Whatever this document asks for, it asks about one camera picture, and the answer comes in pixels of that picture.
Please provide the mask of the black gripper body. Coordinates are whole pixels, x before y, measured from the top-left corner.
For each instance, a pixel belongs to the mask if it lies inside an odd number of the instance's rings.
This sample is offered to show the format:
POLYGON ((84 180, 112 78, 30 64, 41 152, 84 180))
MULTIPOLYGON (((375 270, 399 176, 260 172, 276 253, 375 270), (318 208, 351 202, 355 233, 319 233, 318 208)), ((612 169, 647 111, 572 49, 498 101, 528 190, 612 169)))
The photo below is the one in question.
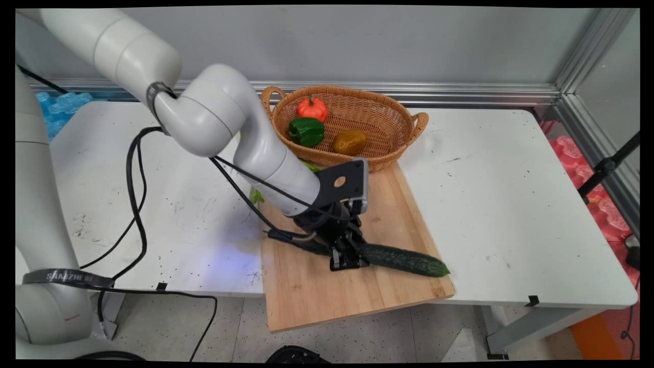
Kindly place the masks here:
POLYGON ((358 203, 336 202, 322 208, 327 216, 315 210, 306 210, 294 217, 294 223, 306 232, 315 232, 326 245, 332 246, 338 240, 352 242, 350 219, 361 214, 358 203))

